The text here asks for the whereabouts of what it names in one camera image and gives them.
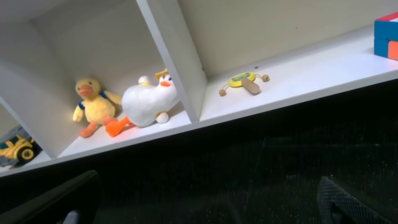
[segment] colorful box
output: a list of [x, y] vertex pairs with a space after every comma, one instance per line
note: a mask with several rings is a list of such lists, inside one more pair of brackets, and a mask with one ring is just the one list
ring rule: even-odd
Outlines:
[[398, 12], [374, 21], [374, 54], [398, 60]]

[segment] duck beak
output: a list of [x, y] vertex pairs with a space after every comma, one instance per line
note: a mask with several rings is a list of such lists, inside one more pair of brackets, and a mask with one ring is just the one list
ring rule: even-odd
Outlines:
[[171, 84], [168, 81], [161, 81], [160, 85], [164, 87], [169, 87]]
[[89, 97], [89, 96], [91, 96], [91, 94], [93, 94], [93, 92], [94, 92], [93, 87], [91, 87], [90, 85], [84, 84], [80, 87], [79, 95], [82, 97]]

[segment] dark background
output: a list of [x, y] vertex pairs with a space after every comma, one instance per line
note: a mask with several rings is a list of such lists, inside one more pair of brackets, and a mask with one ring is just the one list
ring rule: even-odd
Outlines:
[[322, 175], [398, 214], [398, 81], [0, 179], [0, 213], [96, 170], [95, 223], [320, 223]]

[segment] white plush duck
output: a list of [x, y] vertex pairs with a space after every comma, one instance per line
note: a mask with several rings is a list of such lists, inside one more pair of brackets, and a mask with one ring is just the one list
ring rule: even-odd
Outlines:
[[117, 136], [127, 124], [145, 127], [155, 121], [162, 124], [169, 120], [168, 110], [179, 101], [177, 90], [167, 69], [156, 73], [155, 77], [159, 81], [157, 86], [150, 85], [148, 77], [140, 77], [138, 85], [124, 92], [122, 107], [126, 117], [106, 125], [110, 136]]

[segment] orange foot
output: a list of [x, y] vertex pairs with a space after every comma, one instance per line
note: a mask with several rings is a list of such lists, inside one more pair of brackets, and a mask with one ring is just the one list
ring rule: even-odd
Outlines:
[[88, 138], [90, 136], [92, 136], [94, 134], [95, 130], [93, 129], [83, 129], [81, 131], [79, 131], [79, 136], [82, 138]]
[[104, 118], [104, 120], [102, 120], [102, 125], [106, 126], [112, 121], [118, 121], [118, 120], [116, 118], [114, 118], [114, 117], [107, 116], [107, 117]]
[[120, 134], [120, 132], [122, 132], [123, 128], [128, 124], [132, 124], [132, 123], [130, 122], [128, 117], [125, 117], [124, 119], [122, 119], [120, 121], [112, 121], [109, 124], [107, 124], [105, 127], [105, 131], [111, 137], [115, 137], [118, 134]]

